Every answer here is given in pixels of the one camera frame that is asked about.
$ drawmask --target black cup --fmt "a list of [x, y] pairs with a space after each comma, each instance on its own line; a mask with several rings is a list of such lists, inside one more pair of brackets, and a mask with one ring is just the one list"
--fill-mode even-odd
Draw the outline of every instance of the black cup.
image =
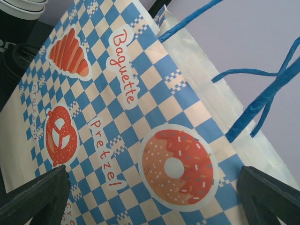
[[28, 11], [0, 0], [0, 52], [26, 42], [44, 10]]
[[38, 51], [39, 48], [18, 44], [0, 55], [0, 86], [7, 94], [14, 91]]

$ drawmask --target donut illustration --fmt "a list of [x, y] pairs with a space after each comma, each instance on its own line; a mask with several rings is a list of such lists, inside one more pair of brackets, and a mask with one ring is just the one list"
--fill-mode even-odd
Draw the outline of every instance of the donut illustration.
[[89, 80], [92, 76], [91, 66], [85, 49], [80, 46], [80, 39], [75, 36], [72, 27], [61, 39], [50, 46], [47, 57], [63, 75]]
[[53, 166], [71, 163], [79, 146], [78, 133], [72, 124], [68, 108], [57, 105], [52, 111], [46, 110], [45, 143]]
[[139, 172], [160, 203], [178, 211], [208, 204], [218, 188], [218, 164], [209, 145], [180, 125], [161, 125], [142, 141]]

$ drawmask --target blue checkered pattern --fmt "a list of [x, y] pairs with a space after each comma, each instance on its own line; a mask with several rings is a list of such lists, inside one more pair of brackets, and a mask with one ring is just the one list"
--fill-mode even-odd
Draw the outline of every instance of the blue checkered pattern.
[[164, 25], [165, 22], [165, 11], [167, 10], [167, 8], [165, 6], [163, 6], [159, 12], [156, 14], [156, 16], [154, 17], [154, 21], [155, 23], [161, 27]]
[[[163, 13], [162, 10], [158, 14], [158, 24], [163, 21]], [[122, 23], [129, 24], [135, 32], [128, 47], [134, 45], [140, 49], [131, 60], [140, 88], [138, 106], [132, 110], [124, 110], [119, 81], [117, 77], [111, 79], [106, 68], [106, 59], [110, 55], [108, 38], [117, 28], [116, 25], [120, 27]], [[86, 48], [91, 66], [101, 71], [94, 74], [90, 81], [60, 75], [45, 59], [49, 45], [72, 24], [77, 27], [77, 36]], [[190, 117], [189, 110], [200, 100], [184, 79], [176, 80], [182, 74], [167, 54], [161, 54], [159, 59], [151, 56], [150, 51], [155, 46], [160, 46], [157, 37], [130, 1], [76, 0], [55, 26], [19, 83], [24, 121], [29, 120], [31, 125], [30, 90], [33, 81], [39, 87], [39, 115], [36, 119], [39, 141], [31, 149], [32, 160], [38, 165], [36, 176], [52, 169], [45, 154], [45, 109], [54, 108], [60, 102], [68, 106], [72, 115], [80, 136], [80, 149], [67, 170], [71, 181], [69, 199], [78, 208], [75, 211], [78, 224], [174, 224], [172, 218], [188, 225], [230, 224], [231, 210], [239, 205], [235, 184], [242, 162], [236, 154], [218, 160], [221, 179], [211, 205], [216, 209], [214, 212], [173, 211], [155, 200], [138, 178], [136, 154], [143, 140], [143, 135], [138, 132], [141, 126], [150, 131], [165, 123], [179, 124], [195, 130], [208, 144], [224, 139], [212, 118], [197, 123]], [[166, 103], [178, 105], [170, 116], [166, 114]], [[120, 168], [117, 177], [128, 182], [122, 190], [107, 190], [101, 164], [95, 161], [98, 155], [87, 123], [97, 115], [105, 120], [107, 147], [113, 150], [112, 161]], [[30, 127], [26, 136], [28, 140], [32, 138]], [[138, 179], [129, 181], [129, 176], [134, 175]], [[149, 215], [148, 207], [153, 207], [155, 213]]]

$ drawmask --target paper cup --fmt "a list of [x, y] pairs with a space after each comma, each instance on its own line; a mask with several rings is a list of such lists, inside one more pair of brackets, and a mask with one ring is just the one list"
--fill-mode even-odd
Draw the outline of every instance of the paper cup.
[[44, 8], [44, 5], [48, 3], [48, 0], [43, 0], [42, 2], [34, 2], [30, 0], [4, 0], [7, 3], [32, 12], [39, 12]]
[[0, 0], [0, 52], [27, 41], [34, 25], [45, 11], [31, 12]]

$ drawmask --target pretzel illustration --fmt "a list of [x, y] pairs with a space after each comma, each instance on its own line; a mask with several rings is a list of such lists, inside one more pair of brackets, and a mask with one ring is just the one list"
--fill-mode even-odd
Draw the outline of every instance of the pretzel illustration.
[[56, 106], [46, 111], [49, 116], [45, 126], [45, 142], [53, 166], [67, 163], [76, 153], [78, 134], [72, 125], [68, 109]]

